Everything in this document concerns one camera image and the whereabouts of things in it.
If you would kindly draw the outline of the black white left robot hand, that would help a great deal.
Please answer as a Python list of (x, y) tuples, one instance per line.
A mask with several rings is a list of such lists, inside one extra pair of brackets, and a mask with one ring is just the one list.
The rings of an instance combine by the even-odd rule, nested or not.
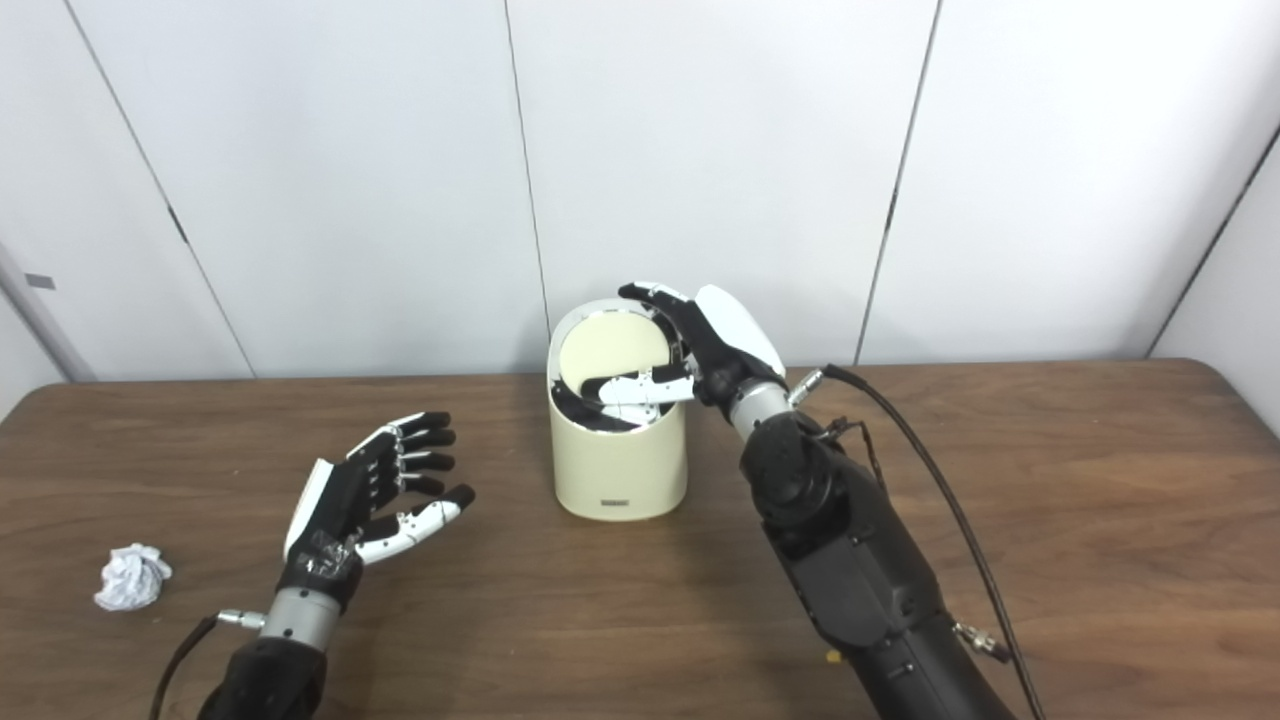
[(388, 421), (338, 462), (319, 459), (285, 533), (276, 587), (323, 594), (346, 612), (374, 564), (406, 553), (462, 516), (476, 492), (445, 486), (452, 418), (425, 411)]

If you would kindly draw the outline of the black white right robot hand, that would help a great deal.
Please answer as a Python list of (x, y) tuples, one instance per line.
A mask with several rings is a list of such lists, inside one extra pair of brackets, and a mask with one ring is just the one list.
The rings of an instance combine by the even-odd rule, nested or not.
[(696, 400), (730, 415), (788, 411), (780, 355), (755, 318), (727, 291), (707, 284), (692, 297), (664, 284), (634, 282), (621, 299), (639, 301), (677, 336), (678, 361), (621, 375), (590, 378), (585, 400), (604, 407), (660, 406)]

